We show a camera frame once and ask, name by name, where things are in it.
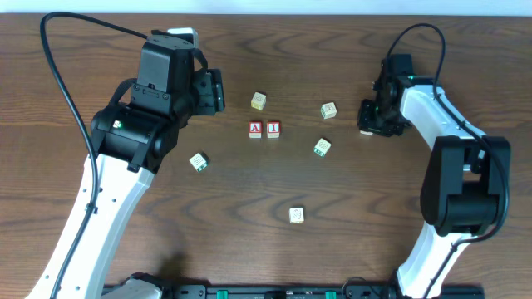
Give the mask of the red letter A block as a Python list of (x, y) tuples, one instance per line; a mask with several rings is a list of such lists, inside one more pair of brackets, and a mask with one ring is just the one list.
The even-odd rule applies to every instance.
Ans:
[(250, 121), (249, 122), (249, 138), (250, 139), (261, 139), (263, 133), (263, 124), (261, 121)]

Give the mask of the red letter I block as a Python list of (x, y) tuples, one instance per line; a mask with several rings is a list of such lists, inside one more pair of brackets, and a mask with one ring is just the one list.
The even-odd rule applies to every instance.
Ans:
[(275, 139), (280, 136), (280, 122), (279, 121), (270, 121), (267, 123), (267, 137), (270, 139)]

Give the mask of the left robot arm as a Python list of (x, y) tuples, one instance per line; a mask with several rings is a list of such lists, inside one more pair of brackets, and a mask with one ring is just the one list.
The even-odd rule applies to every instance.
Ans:
[(123, 81), (88, 129), (76, 201), (30, 298), (100, 298), (131, 215), (196, 115), (224, 109), (221, 72), (210, 69), (191, 27), (154, 30), (138, 76)]

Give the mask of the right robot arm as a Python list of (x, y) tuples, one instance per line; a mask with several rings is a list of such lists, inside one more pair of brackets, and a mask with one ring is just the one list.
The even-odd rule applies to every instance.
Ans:
[(361, 104), (359, 129), (391, 137), (412, 126), (431, 149), (420, 193), (423, 227), (387, 295), (437, 298), (464, 250), (492, 238), (505, 221), (510, 143), (475, 128), (432, 78), (383, 70), (373, 89), (375, 99)]

